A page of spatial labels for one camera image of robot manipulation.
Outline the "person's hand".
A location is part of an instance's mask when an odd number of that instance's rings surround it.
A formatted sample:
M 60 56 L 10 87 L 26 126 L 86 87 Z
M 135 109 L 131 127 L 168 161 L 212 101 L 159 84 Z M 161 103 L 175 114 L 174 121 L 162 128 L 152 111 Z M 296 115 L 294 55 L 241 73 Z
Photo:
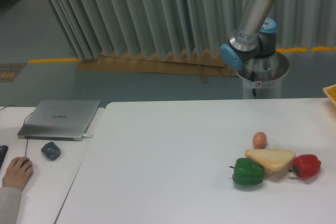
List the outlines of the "person's hand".
M 28 157 L 15 157 L 9 164 L 6 173 L 2 179 L 2 187 L 15 187 L 23 191 L 28 180 L 33 174 L 33 163 L 31 160 L 22 168 L 22 162 Z

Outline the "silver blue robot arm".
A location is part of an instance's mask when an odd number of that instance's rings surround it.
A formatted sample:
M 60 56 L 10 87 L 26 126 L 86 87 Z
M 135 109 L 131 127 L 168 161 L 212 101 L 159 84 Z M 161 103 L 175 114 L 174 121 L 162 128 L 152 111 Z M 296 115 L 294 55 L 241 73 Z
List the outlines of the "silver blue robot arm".
M 277 27 L 268 17 L 274 1 L 247 0 L 237 27 L 219 49 L 229 67 L 238 69 L 275 53 Z M 282 0 L 280 20 L 282 48 L 335 47 L 335 0 Z

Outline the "grey sleeved forearm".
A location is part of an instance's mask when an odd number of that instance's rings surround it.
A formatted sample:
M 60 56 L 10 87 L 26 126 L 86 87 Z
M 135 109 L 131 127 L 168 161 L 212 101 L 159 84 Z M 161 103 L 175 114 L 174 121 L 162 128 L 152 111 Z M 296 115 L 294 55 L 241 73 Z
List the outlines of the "grey sleeved forearm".
M 22 191 L 1 187 L 1 223 L 16 223 Z

